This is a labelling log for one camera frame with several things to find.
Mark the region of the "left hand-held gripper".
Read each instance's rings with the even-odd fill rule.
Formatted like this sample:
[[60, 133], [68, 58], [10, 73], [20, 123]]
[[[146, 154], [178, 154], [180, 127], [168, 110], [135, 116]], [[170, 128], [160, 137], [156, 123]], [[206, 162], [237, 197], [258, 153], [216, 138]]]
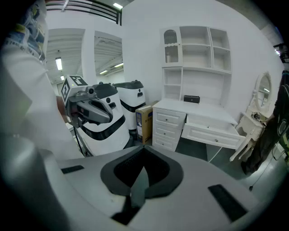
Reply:
[[[75, 128], [81, 127], [88, 119], [84, 118], [77, 110], [77, 102], [97, 96], [93, 86], [89, 86], [78, 75], [65, 75], [65, 81], [61, 88], [61, 97], [65, 107], [65, 114], [70, 119], [70, 124]], [[110, 123], [113, 119], [112, 109], [102, 100], [92, 99], [89, 101], [89, 119], [100, 124]]]

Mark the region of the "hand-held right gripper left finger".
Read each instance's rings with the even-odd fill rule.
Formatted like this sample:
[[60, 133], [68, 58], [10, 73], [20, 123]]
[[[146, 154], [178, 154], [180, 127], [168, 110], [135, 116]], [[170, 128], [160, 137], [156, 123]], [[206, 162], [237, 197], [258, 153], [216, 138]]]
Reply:
[[137, 192], [144, 147], [132, 147], [109, 154], [58, 162], [65, 183], [62, 196], [75, 229], [81, 231], [144, 231], [131, 221], [144, 202], [144, 190]]

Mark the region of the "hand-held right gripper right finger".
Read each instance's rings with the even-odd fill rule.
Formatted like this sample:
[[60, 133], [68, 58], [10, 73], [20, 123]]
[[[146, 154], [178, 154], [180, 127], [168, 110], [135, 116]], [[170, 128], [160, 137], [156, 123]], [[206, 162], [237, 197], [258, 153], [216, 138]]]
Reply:
[[221, 184], [247, 211], [258, 199], [245, 186], [207, 161], [154, 148], [183, 168], [181, 184], [168, 196], [147, 199], [128, 227], [137, 231], [225, 231], [229, 218], [208, 187]]

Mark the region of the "wide white drawer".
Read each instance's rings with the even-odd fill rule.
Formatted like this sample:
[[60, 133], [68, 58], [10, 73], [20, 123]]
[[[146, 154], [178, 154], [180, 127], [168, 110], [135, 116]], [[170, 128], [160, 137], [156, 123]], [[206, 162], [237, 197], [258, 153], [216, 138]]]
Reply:
[[237, 150], [245, 140], [228, 122], [188, 114], [182, 138]]

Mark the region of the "person's left forearm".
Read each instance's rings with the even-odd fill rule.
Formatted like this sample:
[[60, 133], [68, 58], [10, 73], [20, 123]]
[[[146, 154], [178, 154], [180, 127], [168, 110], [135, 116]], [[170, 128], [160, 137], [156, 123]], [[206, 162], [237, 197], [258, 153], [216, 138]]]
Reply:
[[57, 108], [58, 108], [64, 122], [68, 123], [68, 119], [67, 119], [66, 112], [65, 112], [65, 105], [64, 105], [62, 97], [56, 96], [56, 102], [57, 102]]

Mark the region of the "small white desk drawer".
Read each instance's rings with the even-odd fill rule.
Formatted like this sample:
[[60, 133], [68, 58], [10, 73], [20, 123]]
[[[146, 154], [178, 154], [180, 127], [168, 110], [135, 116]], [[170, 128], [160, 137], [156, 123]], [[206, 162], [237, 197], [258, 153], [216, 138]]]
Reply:
[[163, 139], [178, 142], [181, 136], [181, 132], [182, 131], [179, 129], [153, 123], [153, 135], [156, 135]]
[[181, 130], [186, 118], [185, 113], [168, 111], [163, 109], [153, 109], [153, 120], [158, 125]]
[[164, 148], [174, 152], [177, 148], [177, 144], [178, 142], [164, 139], [156, 135], [153, 135], [152, 137], [152, 145], [154, 147]]

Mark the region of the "white and black mobile robot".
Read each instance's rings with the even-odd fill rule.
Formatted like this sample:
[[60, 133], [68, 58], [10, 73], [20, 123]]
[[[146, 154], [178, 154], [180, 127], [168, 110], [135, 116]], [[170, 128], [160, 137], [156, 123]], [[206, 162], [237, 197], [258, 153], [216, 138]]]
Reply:
[[112, 122], [99, 125], [87, 122], [77, 132], [87, 152], [98, 156], [124, 149], [130, 135], [117, 89], [108, 83], [97, 84], [94, 88], [97, 97], [111, 107]]
[[143, 84], [138, 81], [114, 83], [117, 89], [129, 134], [137, 139], [137, 125], [135, 111], [146, 105]]

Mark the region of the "brown cardboard box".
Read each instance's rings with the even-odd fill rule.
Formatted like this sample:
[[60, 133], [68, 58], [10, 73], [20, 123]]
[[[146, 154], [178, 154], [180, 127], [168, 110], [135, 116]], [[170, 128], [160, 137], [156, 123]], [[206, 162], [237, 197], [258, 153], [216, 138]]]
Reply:
[[158, 101], [142, 106], [135, 111], [137, 139], [142, 144], [147, 144], [148, 140], [152, 137], [153, 106], [156, 103], [158, 103]]

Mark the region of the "white desk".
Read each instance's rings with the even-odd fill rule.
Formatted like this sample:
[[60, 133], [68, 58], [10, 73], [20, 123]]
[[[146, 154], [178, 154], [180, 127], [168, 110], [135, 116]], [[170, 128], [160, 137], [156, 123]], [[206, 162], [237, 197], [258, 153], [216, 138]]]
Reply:
[[216, 120], [231, 123], [232, 125], [234, 125], [234, 127], [236, 127], [237, 125], [237, 122], [234, 120], [234, 118], [224, 108], [220, 106], [214, 106], [214, 105], [204, 104], [204, 103], [196, 104], [196, 103], [163, 99], [159, 101], [158, 103], [156, 103], [153, 106], [153, 109], [154, 108], [181, 112], [181, 113], [185, 113], [186, 116], [188, 114], [191, 114], [191, 115], [198, 115], [201, 117], [216, 119]]

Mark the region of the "person's white printed shirt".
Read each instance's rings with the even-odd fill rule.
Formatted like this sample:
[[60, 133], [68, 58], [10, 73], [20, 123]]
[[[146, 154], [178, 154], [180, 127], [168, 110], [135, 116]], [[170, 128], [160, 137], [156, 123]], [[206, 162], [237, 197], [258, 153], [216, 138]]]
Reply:
[[18, 129], [39, 149], [58, 160], [82, 158], [57, 108], [56, 94], [46, 69], [48, 28], [46, 3], [35, 0], [9, 31], [0, 48], [0, 60], [31, 105]]

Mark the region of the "white vanity table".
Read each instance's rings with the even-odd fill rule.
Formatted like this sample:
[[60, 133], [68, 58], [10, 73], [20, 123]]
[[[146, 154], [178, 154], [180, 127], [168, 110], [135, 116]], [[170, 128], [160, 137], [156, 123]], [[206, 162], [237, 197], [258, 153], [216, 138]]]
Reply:
[[259, 136], [261, 135], [263, 129], [265, 128], [265, 123], [252, 118], [245, 112], [242, 112], [242, 117], [236, 130], [242, 131], [246, 134], [246, 137], [242, 144], [236, 149], [235, 153], [230, 157], [229, 161], [232, 162], [239, 154], [241, 154], [238, 159], [240, 160], [249, 150], [253, 150]]

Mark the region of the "black rectangular box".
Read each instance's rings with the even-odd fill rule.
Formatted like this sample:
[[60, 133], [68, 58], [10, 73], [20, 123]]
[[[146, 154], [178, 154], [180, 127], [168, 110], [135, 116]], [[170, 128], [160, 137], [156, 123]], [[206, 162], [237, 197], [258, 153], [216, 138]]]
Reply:
[[199, 104], [200, 103], [200, 97], [199, 96], [184, 95], [183, 101]]

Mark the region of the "white hutch shelf unit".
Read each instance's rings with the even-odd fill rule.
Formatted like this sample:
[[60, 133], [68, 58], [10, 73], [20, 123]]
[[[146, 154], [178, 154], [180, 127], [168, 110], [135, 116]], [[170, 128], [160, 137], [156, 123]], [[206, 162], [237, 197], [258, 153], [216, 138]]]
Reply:
[[232, 79], [231, 50], [223, 29], [175, 26], [160, 30], [163, 98], [225, 107]]

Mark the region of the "black mezzanine railing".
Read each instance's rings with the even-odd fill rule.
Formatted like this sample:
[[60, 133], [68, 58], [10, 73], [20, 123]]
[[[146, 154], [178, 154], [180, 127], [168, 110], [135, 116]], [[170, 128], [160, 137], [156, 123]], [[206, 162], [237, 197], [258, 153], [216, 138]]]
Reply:
[[52, 0], [46, 3], [48, 11], [74, 11], [99, 16], [122, 25], [122, 10], [97, 0]]

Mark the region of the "white oval vanity mirror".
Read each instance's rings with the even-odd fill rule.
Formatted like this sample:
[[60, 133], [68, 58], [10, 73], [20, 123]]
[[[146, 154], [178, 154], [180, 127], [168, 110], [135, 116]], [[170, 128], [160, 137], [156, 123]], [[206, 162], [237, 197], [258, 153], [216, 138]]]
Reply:
[[258, 76], [254, 93], [258, 110], [262, 112], [268, 111], [272, 94], [271, 76], [268, 71]]

